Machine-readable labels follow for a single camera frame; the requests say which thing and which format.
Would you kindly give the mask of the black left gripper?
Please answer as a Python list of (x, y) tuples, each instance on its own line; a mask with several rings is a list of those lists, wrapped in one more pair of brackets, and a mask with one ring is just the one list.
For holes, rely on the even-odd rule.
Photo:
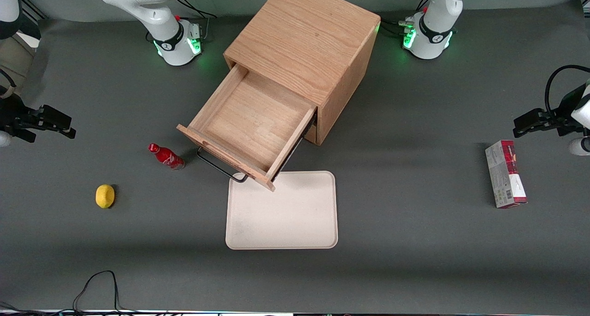
[(581, 133), (588, 137), (589, 129), (577, 122), (572, 112), (578, 107), (584, 96), (587, 85), (583, 84), (573, 89), (563, 97), (557, 108), (551, 108), (548, 104), (548, 112), (542, 108), (535, 108), (514, 119), (513, 135), (515, 138), (523, 137), (536, 131), (549, 131), (557, 128), (558, 135), (564, 137), (569, 133)]

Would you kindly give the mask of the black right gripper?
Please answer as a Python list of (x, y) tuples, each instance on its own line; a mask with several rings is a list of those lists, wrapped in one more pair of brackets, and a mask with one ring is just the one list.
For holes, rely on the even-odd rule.
[(54, 131), (69, 139), (76, 137), (76, 130), (71, 127), (71, 117), (49, 106), (38, 109), (26, 106), (18, 95), (2, 97), (0, 100), (0, 143), (11, 143), (19, 138), (34, 143), (36, 134), (29, 128), (41, 131)]

